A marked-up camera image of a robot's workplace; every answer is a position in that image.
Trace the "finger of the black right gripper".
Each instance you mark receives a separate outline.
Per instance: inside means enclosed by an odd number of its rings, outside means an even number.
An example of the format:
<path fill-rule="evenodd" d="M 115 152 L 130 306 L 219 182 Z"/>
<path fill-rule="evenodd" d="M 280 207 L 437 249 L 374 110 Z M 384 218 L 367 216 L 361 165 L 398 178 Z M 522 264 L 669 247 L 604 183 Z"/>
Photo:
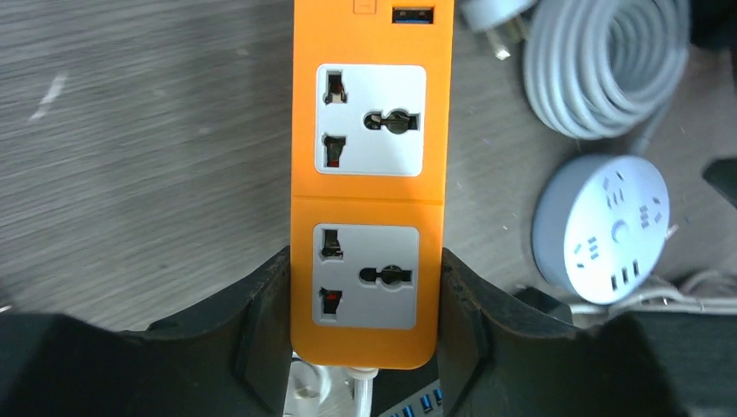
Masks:
<path fill-rule="evenodd" d="M 737 207 L 737 160 L 721 158 L 711 161 L 702 178 L 733 207 Z"/>

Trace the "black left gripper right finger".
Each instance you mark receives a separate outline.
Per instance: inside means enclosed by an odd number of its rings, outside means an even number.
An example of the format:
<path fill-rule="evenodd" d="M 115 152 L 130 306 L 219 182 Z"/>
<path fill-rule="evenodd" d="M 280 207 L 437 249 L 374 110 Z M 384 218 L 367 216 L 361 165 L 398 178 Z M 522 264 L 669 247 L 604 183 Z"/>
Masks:
<path fill-rule="evenodd" d="M 559 321 L 442 252 L 437 361 L 447 416 L 733 416 L 734 316 Z"/>

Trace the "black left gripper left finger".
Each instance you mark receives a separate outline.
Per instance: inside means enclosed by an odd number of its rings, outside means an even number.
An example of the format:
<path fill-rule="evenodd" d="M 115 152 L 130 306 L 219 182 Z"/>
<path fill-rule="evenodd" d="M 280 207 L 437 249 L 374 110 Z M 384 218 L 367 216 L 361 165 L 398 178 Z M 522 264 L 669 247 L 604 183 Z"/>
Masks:
<path fill-rule="evenodd" d="M 59 313 L 1 316 L 4 416 L 279 416 L 289 250 L 155 321 L 110 331 Z"/>

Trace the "round blue power socket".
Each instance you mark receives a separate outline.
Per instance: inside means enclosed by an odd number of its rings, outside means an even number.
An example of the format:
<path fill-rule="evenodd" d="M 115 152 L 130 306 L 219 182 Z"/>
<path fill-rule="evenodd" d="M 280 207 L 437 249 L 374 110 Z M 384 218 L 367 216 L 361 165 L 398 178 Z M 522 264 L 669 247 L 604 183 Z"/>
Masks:
<path fill-rule="evenodd" d="M 534 262 L 549 284 L 593 304 L 614 304 L 653 272 L 669 217 L 667 185 L 651 162 L 579 156 L 541 192 L 531 227 Z"/>

